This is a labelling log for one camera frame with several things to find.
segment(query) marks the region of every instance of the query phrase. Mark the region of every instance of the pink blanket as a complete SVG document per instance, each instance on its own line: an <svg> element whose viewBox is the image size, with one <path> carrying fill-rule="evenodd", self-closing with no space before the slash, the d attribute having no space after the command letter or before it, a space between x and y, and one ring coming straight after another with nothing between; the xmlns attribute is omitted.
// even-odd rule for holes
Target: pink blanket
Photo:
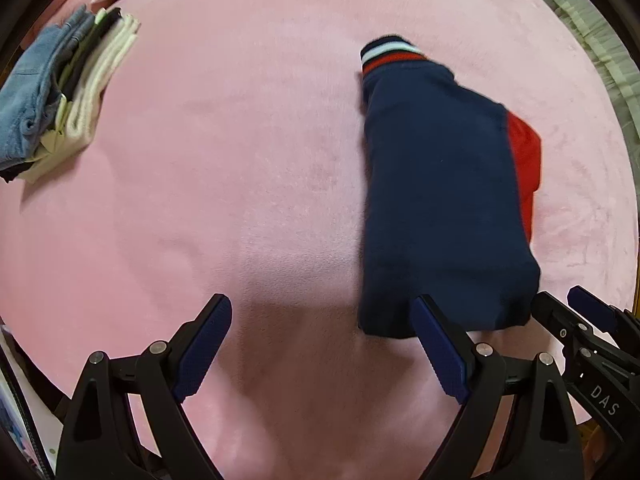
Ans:
<svg viewBox="0 0 640 480"><path fill-rule="evenodd" d="M541 0L119 4L142 28L95 142L36 187L0 187L0 313L66 393L92 351L140 352L224 292L232 329L185 409L226 480L418 478L458 406L416 340L356 329L358 54L389 32L540 133L542 289L563 299L581 283L631 306L622 134ZM560 357L535 322L476 337Z"/></svg>

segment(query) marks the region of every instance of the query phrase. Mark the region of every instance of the metal screw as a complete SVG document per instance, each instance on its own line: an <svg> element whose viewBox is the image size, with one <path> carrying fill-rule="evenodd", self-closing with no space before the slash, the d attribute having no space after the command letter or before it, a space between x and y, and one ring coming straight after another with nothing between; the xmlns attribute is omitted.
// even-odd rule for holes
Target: metal screw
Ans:
<svg viewBox="0 0 640 480"><path fill-rule="evenodd" d="M476 345L476 351L484 357L489 357L492 353L494 353L494 349L491 348L491 345L488 345L487 343L478 343L478 345Z"/></svg>
<svg viewBox="0 0 640 480"><path fill-rule="evenodd" d="M553 356L551 354L546 353L546 352L542 352L542 354L540 354L538 356L538 359L540 359L540 362L543 365L551 366L554 363Z"/></svg>
<svg viewBox="0 0 640 480"><path fill-rule="evenodd" d="M166 350L166 343L164 341L156 341L155 343L151 343L149 347L149 351L152 354L161 354Z"/></svg>
<svg viewBox="0 0 640 480"><path fill-rule="evenodd" d="M104 354L102 352L100 352L99 350L97 352L92 353L89 356L89 362L92 365L97 365L103 359L104 359Z"/></svg>

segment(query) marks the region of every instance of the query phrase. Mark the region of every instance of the striped cuff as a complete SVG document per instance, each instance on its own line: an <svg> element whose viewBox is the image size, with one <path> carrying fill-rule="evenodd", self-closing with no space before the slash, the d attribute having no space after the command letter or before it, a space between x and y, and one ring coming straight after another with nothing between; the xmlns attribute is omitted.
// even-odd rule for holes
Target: striped cuff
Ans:
<svg viewBox="0 0 640 480"><path fill-rule="evenodd" d="M422 51L401 36L383 36L371 41L360 51L362 74L367 75L373 69L396 61L424 61Z"/></svg>

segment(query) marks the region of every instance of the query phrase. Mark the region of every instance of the blue gripper pad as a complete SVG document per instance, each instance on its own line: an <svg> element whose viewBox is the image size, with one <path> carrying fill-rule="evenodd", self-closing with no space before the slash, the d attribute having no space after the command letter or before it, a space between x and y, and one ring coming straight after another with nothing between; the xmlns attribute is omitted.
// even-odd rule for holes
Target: blue gripper pad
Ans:
<svg viewBox="0 0 640 480"><path fill-rule="evenodd" d="M602 332L615 332L618 322L611 307L577 285L566 295L569 306Z"/></svg>
<svg viewBox="0 0 640 480"><path fill-rule="evenodd" d="M231 327L231 302L229 298L222 296L222 299L219 300L214 296L211 301L213 300L218 304L210 312L209 317L178 363L173 393L179 404L184 402L186 397L192 396L198 391L213 358L229 327Z"/></svg>
<svg viewBox="0 0 640 480"><path fill-rule="evenodd" d="M466 363L422 298L411 302L409 316L444 392L464 404L469 396Z"/></svg>

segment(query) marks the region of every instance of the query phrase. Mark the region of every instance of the red fabric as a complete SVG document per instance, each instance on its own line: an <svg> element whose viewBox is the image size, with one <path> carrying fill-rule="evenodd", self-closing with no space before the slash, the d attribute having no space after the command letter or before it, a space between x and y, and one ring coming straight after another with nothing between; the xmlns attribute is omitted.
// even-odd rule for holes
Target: red fabric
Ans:
<svg viewBox="0 0 640 480"><path fill-rule="evenodd" d="M367 75L374 68L378 68L385 63L392 63L394 61L413 61L425 59L426 58L422 54L416 54L414 52L396 52L394 54L388 54L387 56L383 56L364 67L364 69L362 70L362 75Z"/></svg>
<svg viewBox="0 0 640 480"><path fill-rule="evenodd" d="M533 216L533 193L540 186L540 165L542 150L540 137L522 119L507 112L509 144L516 165L518 193L520 195L520 215L522 224L531 241L531 221Z"/></svg>

